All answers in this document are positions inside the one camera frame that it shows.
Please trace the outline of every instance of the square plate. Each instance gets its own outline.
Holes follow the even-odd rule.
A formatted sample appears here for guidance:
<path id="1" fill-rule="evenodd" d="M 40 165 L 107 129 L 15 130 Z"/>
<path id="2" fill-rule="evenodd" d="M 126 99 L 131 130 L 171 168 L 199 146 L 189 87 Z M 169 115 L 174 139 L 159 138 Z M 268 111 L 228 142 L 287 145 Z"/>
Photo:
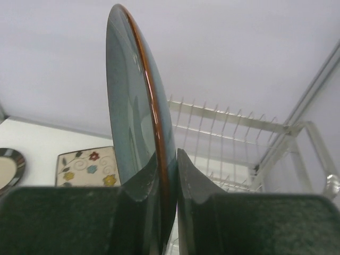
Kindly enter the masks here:
<path id="1" fill-rule="evenodd" d="M 56 186 L 120 186 L 112 146 L 61 154 L 57 160 Z"/>

